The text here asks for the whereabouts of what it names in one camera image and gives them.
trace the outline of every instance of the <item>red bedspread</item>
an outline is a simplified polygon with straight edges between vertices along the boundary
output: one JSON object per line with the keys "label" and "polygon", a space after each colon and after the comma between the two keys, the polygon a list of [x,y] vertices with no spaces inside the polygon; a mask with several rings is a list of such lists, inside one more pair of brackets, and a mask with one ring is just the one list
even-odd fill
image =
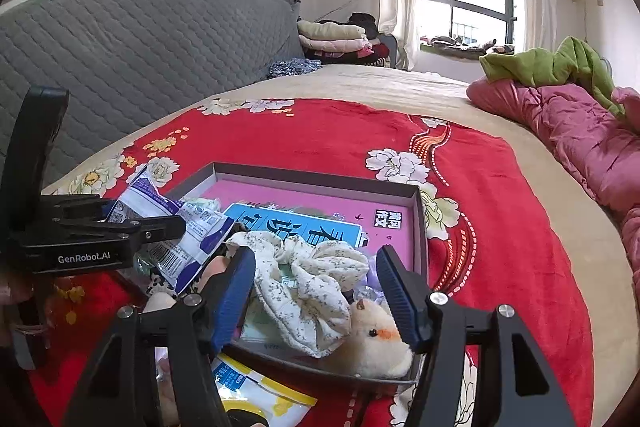
{"label": "red bedspread", "polygon": [[[430,284],[480,309],[511,303],[548,357],[577,424],[590,425],[593,349],[587,308],[567,255],[503,140],[357,103],[212,102],[137,140],[62,191],[117,197],[135,169],[149,162],[164,192],[212,161],[424,184]],[[84,276],[81,283],[86,296],[73,305],[75,323],[62,321],[53,331],[49,365],[31,373],[54,425],[60,424],[100,332],[130,299],[105,274]],[[475,363],[470,354],[460,426],[470,425]],[[366,427],[396,426],[410,400],[410,392],[394,400],[305,378],[289,383],[319,398],[302,427],[356,427],[359,420]]]}

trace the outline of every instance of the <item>power cord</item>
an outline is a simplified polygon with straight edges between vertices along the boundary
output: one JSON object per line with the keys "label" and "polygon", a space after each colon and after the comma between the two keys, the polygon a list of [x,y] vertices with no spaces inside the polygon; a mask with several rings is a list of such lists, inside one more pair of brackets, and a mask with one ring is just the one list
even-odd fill
{"label": "power cord", "polygon": [[348,6],[349,4],[351,4],[352,2],[357,1],[357,0],[348,0],[346,3],[344,3],[342,6],[338,6],[335,10],[331,10],[330,12],[325,13],[324,15],[319,16],[314,22],[318,22],[321,21],[322,19],[324,19],[327,15],[331,15],[333,12],[337,12],[338,10],[341,10],[342,8]]}

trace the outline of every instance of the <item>blue gripper pad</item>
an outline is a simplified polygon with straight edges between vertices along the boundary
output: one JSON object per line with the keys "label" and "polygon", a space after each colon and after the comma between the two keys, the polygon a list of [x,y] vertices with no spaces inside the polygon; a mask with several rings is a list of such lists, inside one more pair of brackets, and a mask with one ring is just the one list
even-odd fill
{"label": "blue gripper pad", "polygon": [[214,353],[219,353],[223,346],[231,342],[254,284],[254,276],[254,252],[250,248],[241,247],[236,251],[226,271],[214,275],[209,280],[209,282],[214,280],[216,283],[211,316],[213,325],[211,346]]}
{"label": "blue gripper pad", "polygon": [[426,309],[426,282],[420,274],[408,271],[389,245],[378,250],[376,270],[402,341],[417,351],[428,340],[421,336],[419,328],[420,313]]}

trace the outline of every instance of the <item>white scrunchie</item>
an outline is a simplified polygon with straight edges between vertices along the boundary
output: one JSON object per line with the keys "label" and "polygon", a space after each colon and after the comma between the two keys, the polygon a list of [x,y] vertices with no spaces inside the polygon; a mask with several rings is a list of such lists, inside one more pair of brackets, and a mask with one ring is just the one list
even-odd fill
{"label": "white scrunchie", "polygon": [[[299,235],[284,241],[271,232],[238,232],[227,240],[255,253],[255,291],[284,341],[316,359],[332,353],[351,333],[351,313],[342,292],[369,271],[364,254],[344,241],[316,247]],[[297,287],[282,282],[278,264],[290,264]]]}

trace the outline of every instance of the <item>snack bag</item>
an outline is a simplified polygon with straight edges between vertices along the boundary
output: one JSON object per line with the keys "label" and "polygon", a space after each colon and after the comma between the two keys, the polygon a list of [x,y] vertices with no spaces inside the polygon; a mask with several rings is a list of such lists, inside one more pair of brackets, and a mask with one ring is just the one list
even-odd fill
{"label": "snack bag", "polygon": [[295,427],[317,402],[223,353],[216,357],[211,370],[226,411],[253,412],[265,418],[270,427]]}
{"label": "snack bag", "polygon": [[148,247],[148,259],[162,277],[183,292],[224,241],[234,220],[219,212],[218,200],[173,201],[158,193],[145,169],[114,204],[108,221],[122,223],[136,217],[180,216],[186,232],[179,240],[162,241]]}

